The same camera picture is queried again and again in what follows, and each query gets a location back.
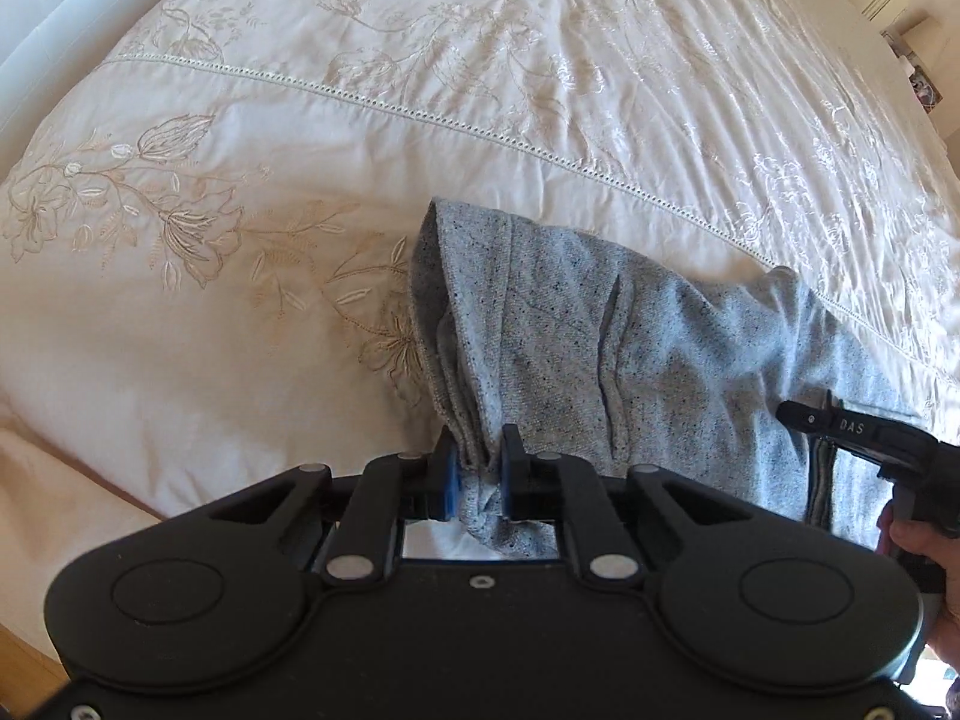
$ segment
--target white bedspread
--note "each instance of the white bedspread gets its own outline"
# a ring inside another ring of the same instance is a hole
[[[426,447],[404,284],[431,196],[691,277],[790,266],[960,433],[960,184],[845,0],[162,1],[0,190],[11,411],[164,515]],[[29,500],[0,477],[0,560],[32,581],[0,622],[40,645],[86,543],[35,516],[45,457]],[[136,520],[73,493],[98,536]]]

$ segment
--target speckled gray fabric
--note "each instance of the speckled gray fabric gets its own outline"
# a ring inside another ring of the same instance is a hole
[[[435,200],[411,262],[415,332],[440,416],[464,450],[461,517],[513,556],[545,556],[544,526],[499,516],[496,450],[515,422],[528,450],[608,475],[656,463],[801,519],[808,449],[776,421],[824,388],[907,409],[866,351],[793,271],[750,284],[685,280],[610,242]],[[889,496],[845,453],[833,531],[864,545]]]

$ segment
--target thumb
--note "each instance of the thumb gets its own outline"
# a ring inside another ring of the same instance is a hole
[[[926,555],[944,568],[960,565],[960,544],[938,533],[929,522],[895,520],[890,525],[890,538],[899,548],[913,555]]]

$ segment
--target wooden floor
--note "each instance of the wooden floor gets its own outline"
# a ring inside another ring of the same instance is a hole
[[[26,717],[66,679],[60,664],[0,626],[0,704],[14,718]]]

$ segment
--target gray garment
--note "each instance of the gray garment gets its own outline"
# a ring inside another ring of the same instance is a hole
[[[904,412],[867,352],[786,268],[750,284],[690,282],[620,245],[435,200],[410,271],[434,401],[464,450],[460,516],[512,556],[551,554],[544,526],[499,514],[504,423],[528,451],[579,455],[601,474],[655,463],[802,519],[806,441],[774,417],[824,389]],[[889,497],[865,461],[838,459],[833,531],[875,542]]]

